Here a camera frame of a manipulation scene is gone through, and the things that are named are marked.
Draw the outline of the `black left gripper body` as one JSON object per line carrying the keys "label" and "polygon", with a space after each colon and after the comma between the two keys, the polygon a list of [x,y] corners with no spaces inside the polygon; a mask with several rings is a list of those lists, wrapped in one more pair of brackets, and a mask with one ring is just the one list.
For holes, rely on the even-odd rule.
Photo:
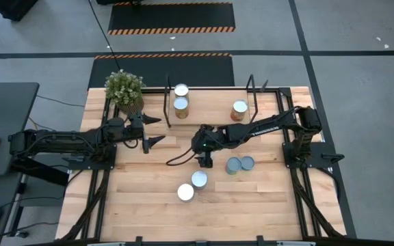
{"label": "black left gripper body", "polygon": [[[144,154],[149,153],[148,140],[146,138],[144,125],[147,123],[146,115],[142,112],[137,112],[127,116],[130,125],[124,129],[124,145],[130,149],[136,148],[138,141],[142,140],[142,148]],[[134,146],[130,146],[128,141],[136,141]]]}

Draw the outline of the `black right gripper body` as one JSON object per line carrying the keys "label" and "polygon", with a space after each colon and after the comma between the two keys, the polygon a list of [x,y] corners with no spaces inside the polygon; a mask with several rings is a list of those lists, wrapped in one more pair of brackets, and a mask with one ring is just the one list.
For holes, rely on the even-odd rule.
{"label": "black right gripper body", "polygon": [[195,153],[213,152],[220,149],[217,134],[209,130],[198,130],[192,137],[192,150]]}

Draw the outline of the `cherries label can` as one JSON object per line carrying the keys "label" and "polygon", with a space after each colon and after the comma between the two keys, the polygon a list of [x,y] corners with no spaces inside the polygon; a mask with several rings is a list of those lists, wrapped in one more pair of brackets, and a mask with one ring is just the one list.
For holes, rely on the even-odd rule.
{"label": "cherries label can", "polygon": [[196,190],[202,190],[208,183],[208,176],[204,171],[196,171],[192,174],[191,181]]}

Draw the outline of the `rainbow striped can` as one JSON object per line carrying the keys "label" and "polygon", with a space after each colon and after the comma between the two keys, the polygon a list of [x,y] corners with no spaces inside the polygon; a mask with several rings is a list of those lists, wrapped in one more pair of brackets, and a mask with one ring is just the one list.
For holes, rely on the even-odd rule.
{"label": "rainbow striped can", "polygon": [[231,157],[227,160],[225,171],[229,175],[235,175],[241,169],[241,161],[237,157]]}

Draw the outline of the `pineapple label can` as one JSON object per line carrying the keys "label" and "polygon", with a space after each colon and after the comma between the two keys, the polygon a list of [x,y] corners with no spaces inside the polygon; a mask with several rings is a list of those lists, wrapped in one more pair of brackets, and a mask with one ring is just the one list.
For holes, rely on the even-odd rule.
{"label": "pineapple label can", "polygon": [[174,100],[174,112],[177,118],[185,119],[189,113],[189,102],[185,97],[178,97]]}

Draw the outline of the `peaches label can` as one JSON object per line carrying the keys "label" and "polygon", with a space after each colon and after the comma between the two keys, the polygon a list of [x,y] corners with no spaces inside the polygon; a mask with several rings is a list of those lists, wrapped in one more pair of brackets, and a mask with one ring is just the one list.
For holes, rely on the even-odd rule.
{"label": "peaches label can", "polygon": [[177,195],[182,202],[191,202],[194,198],[194,188],[190,184],[182,184],[177,189]]}

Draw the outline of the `corn label can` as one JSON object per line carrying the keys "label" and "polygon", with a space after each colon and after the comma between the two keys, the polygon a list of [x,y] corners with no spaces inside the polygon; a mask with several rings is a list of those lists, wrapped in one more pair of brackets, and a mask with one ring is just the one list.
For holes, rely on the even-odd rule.
{"label": "corn label can", "polygon": [[244,100],[236,100],[233,103],[231,110],[231,119],[236,122],[240,122],[244,119],[248,105]]}

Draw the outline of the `short teal can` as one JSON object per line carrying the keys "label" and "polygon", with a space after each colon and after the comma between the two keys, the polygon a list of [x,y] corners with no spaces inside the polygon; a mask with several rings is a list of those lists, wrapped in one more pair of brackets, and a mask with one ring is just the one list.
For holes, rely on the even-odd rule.
{"label": "short teal can", "polygon": [[241,159],[241,168],[245,171],[250,171],[254,168],[255,162],[251,156],[244,156]]}

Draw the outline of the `green bordered label can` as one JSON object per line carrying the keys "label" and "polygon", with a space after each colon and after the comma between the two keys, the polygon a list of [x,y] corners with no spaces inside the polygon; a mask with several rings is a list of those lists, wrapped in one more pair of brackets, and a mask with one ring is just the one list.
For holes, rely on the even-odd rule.
{"label": "green bordered label can", "polygon": [[189,88],[186,84],[180,83],[174,87],[174,95],[176,98],[186,98],[189,97]]}

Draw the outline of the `wooden shelf black metal legs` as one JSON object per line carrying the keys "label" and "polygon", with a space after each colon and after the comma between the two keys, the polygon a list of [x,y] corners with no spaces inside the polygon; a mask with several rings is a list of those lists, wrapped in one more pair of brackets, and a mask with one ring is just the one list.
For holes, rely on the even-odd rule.
{"label": "wooden shelf black metal legs", "polygon": [[239,122],[245,124],[255,119],[257,93],[265,90],[255,85],[253,76],[249,76],[245,87],[190,87],[185,97],[190,104],[186,109],[176,109],[174,101],[178,96],[168,81],[163,90],[163,114],[169,127],[231,124],[235,122],[231,118],[234,102],[242,100],[246,106],[239,114]]}

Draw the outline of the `potted green plant striped pot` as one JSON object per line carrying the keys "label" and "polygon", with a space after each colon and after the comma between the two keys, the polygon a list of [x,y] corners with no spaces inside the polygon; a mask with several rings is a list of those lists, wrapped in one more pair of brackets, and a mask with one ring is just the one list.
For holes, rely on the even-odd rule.
{"label": "potted green plant striped pot", "polygon": [[143,77],[121,69],[106,77],[105,95],[121,112],[131,115],[144,108],[143,87]]}

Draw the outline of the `black hazard striped floor mat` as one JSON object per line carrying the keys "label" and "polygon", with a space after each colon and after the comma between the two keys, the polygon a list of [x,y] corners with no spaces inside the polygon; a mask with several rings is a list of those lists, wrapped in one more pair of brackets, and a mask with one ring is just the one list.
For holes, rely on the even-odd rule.
{"label": "black hazard striped floor mat", "polygon": [[230,53],[145,53],[97,55],[94,58],[89,88],[103,87],[112,72],[123,69],[143,78],[148,87],[184,83],[190,87],[234,86]]}
{"label": "black hazard striped floor mat", "polygon": [[236,29],[233,4],[116,3],[112,7],[109,35],[170,33],[226,33]]}

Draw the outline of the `black desk base bar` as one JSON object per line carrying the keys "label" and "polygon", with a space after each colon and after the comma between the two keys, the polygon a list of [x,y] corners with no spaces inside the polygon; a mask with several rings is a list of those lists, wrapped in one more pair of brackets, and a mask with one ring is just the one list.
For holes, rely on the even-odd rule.
{"label": "black desk base bar", "polygon": [[13,159],[10,169],[55,185],[65,187],[68,184],[69,175],[66,172],[44,165],[31,158]]}

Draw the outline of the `black desk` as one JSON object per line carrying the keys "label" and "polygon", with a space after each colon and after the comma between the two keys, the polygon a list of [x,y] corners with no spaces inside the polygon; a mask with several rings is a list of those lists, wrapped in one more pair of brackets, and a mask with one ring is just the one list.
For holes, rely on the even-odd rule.
{"label": "black desk", "polygon": [[24,130],[38,89],[38,83],[0,83],[0,176],[10,169],[8,136]]}

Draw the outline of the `black box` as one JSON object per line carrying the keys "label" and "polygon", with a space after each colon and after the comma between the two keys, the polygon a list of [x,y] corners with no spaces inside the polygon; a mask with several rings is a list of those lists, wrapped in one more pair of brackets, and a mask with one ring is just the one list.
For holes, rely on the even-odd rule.
{"label": "black box", "polygon": [[0,14],[11,21],[21,21],[38,0],[0,0]]}

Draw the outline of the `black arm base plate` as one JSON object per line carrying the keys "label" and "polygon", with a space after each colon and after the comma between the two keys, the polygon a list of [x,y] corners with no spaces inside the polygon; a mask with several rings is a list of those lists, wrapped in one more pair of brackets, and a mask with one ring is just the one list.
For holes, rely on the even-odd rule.
{"label": "black arm base plate", "polygon": [[312,142],[308,152],[297,150],[293,143],[283,143],[283,154],[287,168],[328,168],[345,158],[337,154],[324,142]]}
{"label": "black arm base plate", "polygon": [[93,161],[89,157],[72,154],[64,158],[68,162],[68,168],[72,170],[111,170],[115,166],[117,146],[108,147],[106,157],[100,161]]}

